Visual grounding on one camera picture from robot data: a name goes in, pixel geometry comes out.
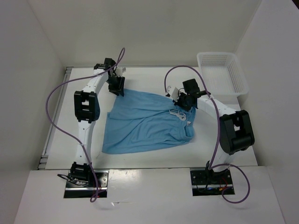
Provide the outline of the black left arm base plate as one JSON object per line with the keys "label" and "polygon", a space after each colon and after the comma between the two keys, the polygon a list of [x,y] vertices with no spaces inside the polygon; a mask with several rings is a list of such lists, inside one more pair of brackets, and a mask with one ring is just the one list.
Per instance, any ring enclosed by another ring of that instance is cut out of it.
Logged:
{"label": "black left arm base plate", "polygon": [[[96,176],[99,182],[99,195],[98,198],[107,198],[107,187],[108,187],[108,170],[96,170]],[[96,193],[96,184],[94,183],[94,178],[91,182],[79,181],[77,179],[70,180],[66,175],[60,175],[66,180],[64,198],[90,198]]]}

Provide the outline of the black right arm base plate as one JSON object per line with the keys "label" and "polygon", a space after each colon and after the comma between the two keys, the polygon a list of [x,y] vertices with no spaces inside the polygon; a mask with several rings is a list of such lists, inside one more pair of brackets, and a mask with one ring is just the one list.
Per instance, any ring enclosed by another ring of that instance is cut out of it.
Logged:
{"label": "black right arm base plate", "polygon": [[220,174],[211,173],[205,168],[190,169],[192,195],[193,196],[218,196],[234,195],[233,181],[228,169]]}

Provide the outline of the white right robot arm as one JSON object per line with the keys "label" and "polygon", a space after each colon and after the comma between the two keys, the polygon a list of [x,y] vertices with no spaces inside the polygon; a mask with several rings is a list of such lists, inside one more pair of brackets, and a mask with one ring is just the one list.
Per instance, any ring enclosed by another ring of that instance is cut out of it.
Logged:
{"label": "white right robot arm", "polygon": [[219,182],[240,151],[247,150],[255,142],[249,113],[235,110],[216,100],[206,90],[200,90],[195,79],[183,82],[183,91],[168,86],[167,94],[174,105],[189,112],[200,109],[217,122],[217,151],[207,162],[205,168],[206,183]]}

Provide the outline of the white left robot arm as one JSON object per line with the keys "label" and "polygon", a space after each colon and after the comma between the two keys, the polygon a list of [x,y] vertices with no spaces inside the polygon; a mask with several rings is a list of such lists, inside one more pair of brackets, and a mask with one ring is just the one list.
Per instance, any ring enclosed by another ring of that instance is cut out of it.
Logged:
{"label": "white left robot arm", "polygon": [[76,161],[73,162],[70,178],[86,187],[95,184],[91,164],[91,144],[93,129],[100,118],[100,104],[98,94],[108,83],[108,90],[116,96],[124,96],[125,69],[117,68],[112,58],[106,58],[103,64],[94,66],[95,77],[81,90],[74,93],[75,117],[78,120],[79,146],[76,152]]}

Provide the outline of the light blue mesh shorts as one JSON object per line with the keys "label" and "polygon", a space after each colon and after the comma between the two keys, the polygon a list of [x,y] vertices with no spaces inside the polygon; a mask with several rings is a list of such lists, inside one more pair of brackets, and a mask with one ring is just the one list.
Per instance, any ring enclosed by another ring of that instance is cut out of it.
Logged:
{"label": "light blue mesh shorts", "polygon": [[102,152],[131,154],[189,143],[196,110],[186,112],[167,97],[125,90],[107,114]]}

